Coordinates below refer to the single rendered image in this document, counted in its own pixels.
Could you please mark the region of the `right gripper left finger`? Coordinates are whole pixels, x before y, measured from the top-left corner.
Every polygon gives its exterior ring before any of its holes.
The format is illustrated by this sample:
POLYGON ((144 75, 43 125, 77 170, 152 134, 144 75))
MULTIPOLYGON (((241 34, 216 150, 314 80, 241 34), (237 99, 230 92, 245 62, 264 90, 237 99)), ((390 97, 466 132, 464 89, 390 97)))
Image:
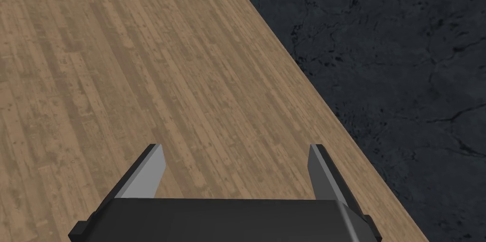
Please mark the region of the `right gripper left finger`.
POLYGON ((160 144, 149 144, 109 191, 101 207, 115 198, 154 198, 166 169, 160 144))

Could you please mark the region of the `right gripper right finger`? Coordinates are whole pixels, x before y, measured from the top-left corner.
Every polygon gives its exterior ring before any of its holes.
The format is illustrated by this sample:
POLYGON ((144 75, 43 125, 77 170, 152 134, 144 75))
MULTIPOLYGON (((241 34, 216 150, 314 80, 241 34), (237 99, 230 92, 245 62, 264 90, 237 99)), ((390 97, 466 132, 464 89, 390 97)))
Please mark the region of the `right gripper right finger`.
POLYGON ((308 173, 317 200, 337 200, 357 215, 363 215, 356 198, 322 144, 311 144, 308 173))

